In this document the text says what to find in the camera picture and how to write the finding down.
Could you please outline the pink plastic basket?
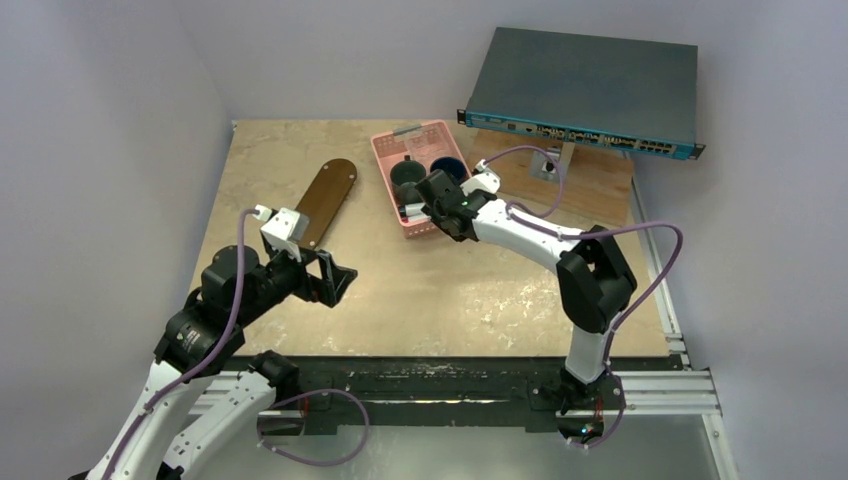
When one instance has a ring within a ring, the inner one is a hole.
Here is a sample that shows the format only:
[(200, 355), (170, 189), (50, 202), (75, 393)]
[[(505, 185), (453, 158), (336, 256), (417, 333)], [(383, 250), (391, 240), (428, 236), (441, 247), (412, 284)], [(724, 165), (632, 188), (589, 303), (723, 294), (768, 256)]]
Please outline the pink plastic basket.
[(370, 145), (375, 156), (378, 171), (381, 174), (386, 190), (386, 196), (393, 207), (396, 223), (401, 228), (406, 239), (412, 239), (421, 235), (429, 234), (436, 227), (426, 218), (415, 222), (402, 222), (398, 213), (398, 207), (402, 206), (393, 198), (390, 169), (402, 161), (405, 155), (410, 155), (413, 160), (423, 164), (427, 168), (439, 157), (452, 156), (462, 160), (470, 172), (465, 159), (455, 141), (447, 123), (443, 120), (431, 120), (420, 123), (422, 128), (403, 136), (393, 136), (392, 131), (373, 135)]

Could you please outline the oval wooden tray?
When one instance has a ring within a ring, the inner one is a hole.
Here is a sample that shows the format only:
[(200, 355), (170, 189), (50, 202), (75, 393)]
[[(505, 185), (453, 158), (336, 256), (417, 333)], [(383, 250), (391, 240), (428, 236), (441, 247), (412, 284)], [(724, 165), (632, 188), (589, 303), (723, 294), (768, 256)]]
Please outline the oval wooden tray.
[(295, 207), (307, 219), (300, 247), (316, 249), (320, 245), (357, 177), (357, 167), (348, 159), (335, 158), (322, 165)]

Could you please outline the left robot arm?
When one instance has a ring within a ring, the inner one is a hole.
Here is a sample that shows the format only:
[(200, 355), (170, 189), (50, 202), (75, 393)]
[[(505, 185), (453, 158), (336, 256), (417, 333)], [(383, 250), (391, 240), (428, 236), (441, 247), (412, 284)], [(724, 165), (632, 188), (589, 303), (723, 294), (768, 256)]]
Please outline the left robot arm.
[(196, 401), (245, 342), (244, 330), (288, 298), (336, 306), (357, 278), (324, 250), (265, 248), (266, 264), (244, 244), (219, 250), (201, 284), (167, 322), (136, 405), (106, 454), (82, 479), (196, 479), (233, 435), (268, 408), (300, 399), (300, 371), (268, 350), (196, 420)]

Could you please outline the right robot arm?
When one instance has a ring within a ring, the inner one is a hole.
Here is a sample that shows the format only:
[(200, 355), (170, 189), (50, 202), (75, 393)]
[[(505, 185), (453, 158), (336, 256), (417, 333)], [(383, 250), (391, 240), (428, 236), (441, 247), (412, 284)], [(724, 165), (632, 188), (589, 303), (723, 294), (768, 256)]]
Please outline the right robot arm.
[(606, 229), (566, 228), (522, 212), (499, 198), (494, 174), (464, 184), (437, 171), (415, 186), (431, 222), (457, 242), (503, 247), (557, 278), (561, 305), (572, 322), (569, 352), (552, 395), (560, 411), (601, 404), (614, 323), (627, 309), (637, 281)]

